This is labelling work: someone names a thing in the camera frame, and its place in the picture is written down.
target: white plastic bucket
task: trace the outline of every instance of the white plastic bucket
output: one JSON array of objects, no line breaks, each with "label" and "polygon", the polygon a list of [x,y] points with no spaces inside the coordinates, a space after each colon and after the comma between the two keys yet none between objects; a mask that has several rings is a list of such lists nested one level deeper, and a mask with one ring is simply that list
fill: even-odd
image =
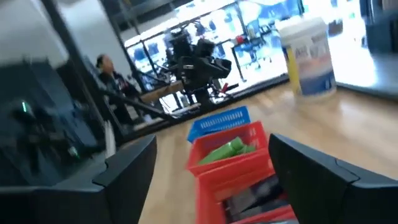
[{"label": "white plastic bucket", "polygon": [[336,81],[325,21],[293,17],[276,26],[295,95],[308,100],[332,95]]}]

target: blue plastic basket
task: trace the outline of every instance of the blue plastic basket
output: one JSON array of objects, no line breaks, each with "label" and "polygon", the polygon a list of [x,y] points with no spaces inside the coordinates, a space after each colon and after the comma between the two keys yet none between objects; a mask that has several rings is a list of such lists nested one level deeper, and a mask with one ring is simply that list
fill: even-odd
[{"label": "blue plastic basket", "polygon": [[204,135],[216,133],[218,131],[247,123],[250,123],[248,108],[246,106],[241,106],[239,108],[196,120],[191,127],[187,140],[190,143],[193,143],[196,138]]}]

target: green light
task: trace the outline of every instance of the green light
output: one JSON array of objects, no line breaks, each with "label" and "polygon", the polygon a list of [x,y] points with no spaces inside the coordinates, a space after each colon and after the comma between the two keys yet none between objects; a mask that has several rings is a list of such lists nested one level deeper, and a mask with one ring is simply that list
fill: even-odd
[{"label": "green light", "polygon": [[25,102],[22,102],[22,107],[24,108],[24,112],[27,111]]}]

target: light wood floor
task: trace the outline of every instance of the light wood floor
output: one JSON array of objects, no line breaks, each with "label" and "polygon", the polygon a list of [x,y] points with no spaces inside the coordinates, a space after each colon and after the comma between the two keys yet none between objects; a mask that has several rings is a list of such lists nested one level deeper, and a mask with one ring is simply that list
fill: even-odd
[{"label": "light wood floor", "polygon": [[[298,104],[288,85],[235,105],[247,105],[253,121],[352,164],[398,179],[398,106],[338,90],[323,103]],[[140,224],[195,221],[194,178],[185,170],[191,121],[157,134],[155,174]]]}]

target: red plastic basket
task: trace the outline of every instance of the red plastic basket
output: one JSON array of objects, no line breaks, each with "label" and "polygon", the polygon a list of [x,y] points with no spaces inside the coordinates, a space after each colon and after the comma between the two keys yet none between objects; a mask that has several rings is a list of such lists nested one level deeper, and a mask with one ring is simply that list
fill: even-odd
[{"label": "red plastic basket", "polygon": [[[240,137],[242,142],[246,145],[255,146],[256,151],[240,156],[234,156],[228,159],[214,161],[209,164],[198,165],[199,161],[207,156],[212,150],[219,148],[236,137]],[[206,171],[239,161],[258,153],[269,153],[267,135],[260,121],[256,121],[251,124],[245,124],[225,131],[220,131],[218,133],[209,134],[196,139],[192,144],[188,158],[187,169],[194,176],[198,176]]]},{"label": "red plastic basket", "polygon": [[[196,224],[226,223],[222,201],[275,174],[268,154],[258,154],[208,171],[196,181]],[[295,219],[291,206],[277,208],[234,224]]]}]

